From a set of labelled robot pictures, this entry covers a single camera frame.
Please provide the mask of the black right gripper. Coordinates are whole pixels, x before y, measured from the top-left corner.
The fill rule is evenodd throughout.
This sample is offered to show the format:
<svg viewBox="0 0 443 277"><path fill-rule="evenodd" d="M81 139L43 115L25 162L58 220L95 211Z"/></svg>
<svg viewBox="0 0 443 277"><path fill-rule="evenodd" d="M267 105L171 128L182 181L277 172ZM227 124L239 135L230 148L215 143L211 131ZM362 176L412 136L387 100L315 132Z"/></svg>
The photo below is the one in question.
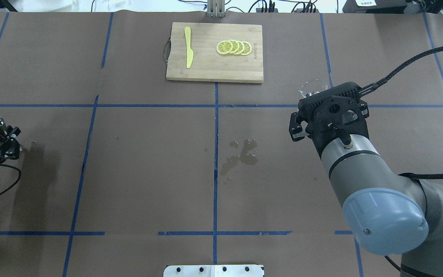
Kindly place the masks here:
<svg viewBox="0 0 443 277"><path fill-rule="evenodd" d="M307 132L309 121L305 118L301 112L293 112L290 115L289 133L293 142L310 138L310 134Z"/></svg>

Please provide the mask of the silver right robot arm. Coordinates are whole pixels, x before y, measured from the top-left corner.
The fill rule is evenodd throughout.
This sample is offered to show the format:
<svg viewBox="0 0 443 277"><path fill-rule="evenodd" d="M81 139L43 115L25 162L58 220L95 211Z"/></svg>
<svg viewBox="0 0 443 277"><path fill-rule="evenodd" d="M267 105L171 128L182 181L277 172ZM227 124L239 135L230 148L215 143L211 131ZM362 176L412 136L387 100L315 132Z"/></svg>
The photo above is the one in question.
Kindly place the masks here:
<svg viewBox="0 0 443 277"><path fill-rule="evenodd" d="M358 244L372 254L401 255L402 277L443 277L443 184L396 175L370 141L362 115L350 124L312 129L313 141Z"/></svg>

